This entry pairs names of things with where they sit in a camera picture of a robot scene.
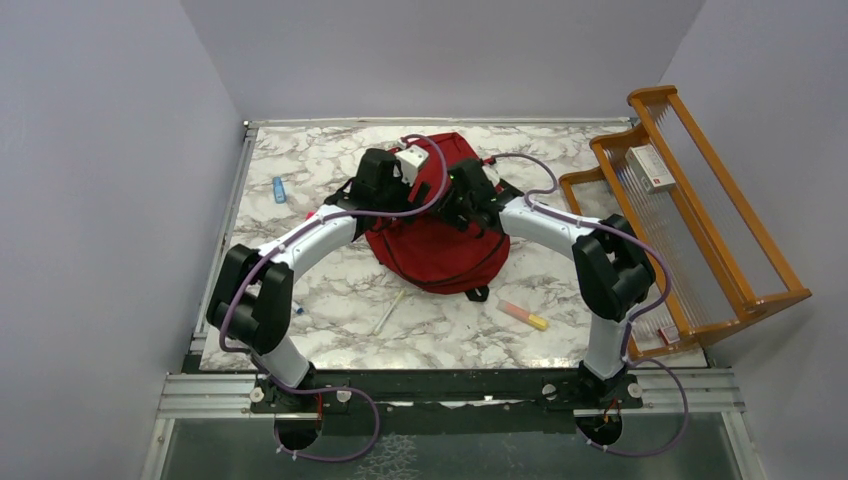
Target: gray wall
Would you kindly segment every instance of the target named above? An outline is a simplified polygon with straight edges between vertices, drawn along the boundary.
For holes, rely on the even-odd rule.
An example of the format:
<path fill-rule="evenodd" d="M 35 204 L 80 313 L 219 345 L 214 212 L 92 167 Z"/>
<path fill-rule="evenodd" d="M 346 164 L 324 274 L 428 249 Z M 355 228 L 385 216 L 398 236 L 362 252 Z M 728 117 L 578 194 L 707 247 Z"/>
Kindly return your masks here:
<path fill-rule="evenodd" d="M 719 344 L 769 478 L 843 478 L 848 2 L 707 0 L 662 79 L 813 297 Z"/>
<path fill-rule="evenodd" d="M 0 478 L 138 477 L 241 135 L 176 0 L 0 2 Z"/>
<path fill-rule="evenodd" d="M 629 116 L 703 0 L 182 0 L 250 119 Z"/>

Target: wooden rack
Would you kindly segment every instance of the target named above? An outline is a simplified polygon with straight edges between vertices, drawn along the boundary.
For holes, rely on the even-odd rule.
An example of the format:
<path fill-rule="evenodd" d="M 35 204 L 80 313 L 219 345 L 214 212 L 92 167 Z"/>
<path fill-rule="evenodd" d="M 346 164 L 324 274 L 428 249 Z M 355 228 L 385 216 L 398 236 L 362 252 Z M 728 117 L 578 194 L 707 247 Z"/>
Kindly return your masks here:
<path fill-rule="evenodd" d="M 680 340 L 640 351 L 650 357 L 708 346 L 811 295 L 742 195 L 674 86 L 636 90 L 628 103 L 640 122 L 591 142 L 599 166 L 560 177 L 574 213 L 583 214 L 575 186 L 601 185 L 640 238 L 662 254 L 672 272 L 665 308 L 637 322 L 634 335 L 674 325 Z M 674 176 L 669 191 L 646 194 L 624 159 L 630 147 L 652 144 Z M 657 286 L 666 278 L 657 271 Z"/>

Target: white marble surface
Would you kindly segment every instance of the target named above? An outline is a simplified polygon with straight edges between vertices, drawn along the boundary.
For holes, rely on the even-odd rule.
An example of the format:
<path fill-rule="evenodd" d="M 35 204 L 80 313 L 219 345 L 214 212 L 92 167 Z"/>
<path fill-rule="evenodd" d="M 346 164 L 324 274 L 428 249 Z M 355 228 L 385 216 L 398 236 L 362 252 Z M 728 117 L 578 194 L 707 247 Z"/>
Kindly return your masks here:
<path fill-rule="evenodd" d="M 561 174 L 597 166 L 588 142 L 625 125 L 516 127 L 270 127 L 259 131 L 239 206 L 232 243 L 256 247 L 300 224 L 307 213 L 356 173 L 368 147 L 388 148 L 409 133 L 457 131 L 480 156 L 522 152 Z M 498 173 L 521 189 L 550 180 L 530 162 L 498 162 Z M 271 180 L 280 176 L 288 201 L 274 202 Z M 561 193 L 541 200 L 566 209 Z M 465 295 L 423 292 L 379 265 L 360 239 L 333 252 L 294 287 L 306 310 L 292 317 L 289 334 L 319 368 L 574 367 L 589 338 L 590 313 L 578 290 L 573 263 L 536 244 L 512 239 L 510 257 L 490 284 L 485 304 Z M 408 295 L 378 336 L 374 324 L 400 288 Z M 538 331 L 501 313 L 508 300 L 546 318 Z M 700 351 L 671 358 L 676 366 L 705 366 Z M 209 329 L 203 370 L 251 369 L 246 357 L 218 348 Z"/>

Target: red fabric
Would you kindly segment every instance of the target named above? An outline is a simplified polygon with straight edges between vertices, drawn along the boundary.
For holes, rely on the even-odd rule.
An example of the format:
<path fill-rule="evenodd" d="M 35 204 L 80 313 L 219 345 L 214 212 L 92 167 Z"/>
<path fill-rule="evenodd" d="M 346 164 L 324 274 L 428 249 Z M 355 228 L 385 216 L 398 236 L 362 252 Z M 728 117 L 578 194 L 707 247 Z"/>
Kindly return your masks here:
<path fill-rule="evenodd" d="M 466 158 L 479 158 L 457 133 L 430 138 L 442 149 L 448 167 Z M 428 183 L 430 191 L 424 199 L 427 202 L 439 188 L 441 164 L 429 143 L 418 140 L 414 144 L 426 150 L 429 157 L 409 198 L 415 198 L 421 184 Z M 377 260 L 408 282 L 432 293 L 462 293 L 484 287 L 495 278 L 509 256 L 508 236 L 492 231 L 481 235 L 476 226 L 460 232 L 426 213 L 412 223 L 396 220 L 388 226 L 378 223 L 375 229 L 365 232 L 365 238 Z"/>

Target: blue eraser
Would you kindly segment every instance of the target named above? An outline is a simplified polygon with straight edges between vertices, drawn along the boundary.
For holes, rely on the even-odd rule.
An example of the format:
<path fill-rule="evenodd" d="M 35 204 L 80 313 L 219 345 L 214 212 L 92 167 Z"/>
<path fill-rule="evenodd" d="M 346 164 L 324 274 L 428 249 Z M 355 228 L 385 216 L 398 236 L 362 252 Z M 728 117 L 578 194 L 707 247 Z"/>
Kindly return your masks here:
<path fill-rule="evenodd" d="M 274 201 L 286 203 L 286 189 L 283 188 L 283 181 L 280 177 L 274 177 Z"/>

